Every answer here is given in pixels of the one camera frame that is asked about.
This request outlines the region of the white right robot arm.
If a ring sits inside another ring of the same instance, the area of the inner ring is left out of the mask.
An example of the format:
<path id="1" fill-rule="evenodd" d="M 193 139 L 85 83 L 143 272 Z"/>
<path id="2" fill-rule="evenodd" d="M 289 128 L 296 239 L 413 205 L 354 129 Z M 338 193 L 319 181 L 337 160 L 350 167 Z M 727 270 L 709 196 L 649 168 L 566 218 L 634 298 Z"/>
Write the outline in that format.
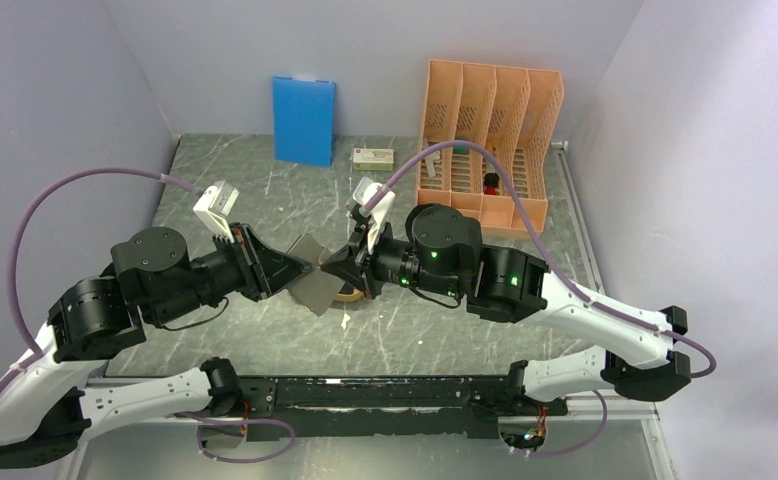
<path id="1" fill-rule="evenodd" d="M 504 389 L 513 412 L 527 414 L 541 401 L 601 389 L 659 402 L 691 383 L 691 361 L 674 350 L 671 337 L 687 331 L 682 308 L 646 311 L 616 301 L 605 307 L 604 296 L 571 291 L 544 260 L 484 244 L 480 223 L 445 205 L 415 207 L 405 230 L 406 239 L 399 240 L 389 226 L 377 233 L 358 225 L 321 269 L 369 299 L 394 284 L 429 301 L 443 295 L 464 302 L 483 320 L 528 321 L 590 342 L 576 354 L 522 366 L 523 376 Z"/>

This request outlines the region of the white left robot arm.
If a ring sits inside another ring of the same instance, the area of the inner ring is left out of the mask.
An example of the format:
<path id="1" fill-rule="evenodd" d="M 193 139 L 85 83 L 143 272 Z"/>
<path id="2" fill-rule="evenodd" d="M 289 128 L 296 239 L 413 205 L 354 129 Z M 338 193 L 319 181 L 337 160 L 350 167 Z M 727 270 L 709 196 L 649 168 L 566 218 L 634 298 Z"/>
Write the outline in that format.
<path id="1" fill-rule="evenodd" d="M 0 383 L 0 469 L 34 468 L 73 452 L 80 441 L 158 416 L 226 416 L 244 394 L 232 363 L 214 357 L 173 377 L 90 389 L 92 372 L 143 343 L 146 326 L 165 328 L 232 293 L 259 302 L 311 269 L 267 246 L 246 224 L 191 258 L 174 229 L 150 227 L 113 246 L 111 263 L 70 287 L 50 308 L 37 342 Z"/>

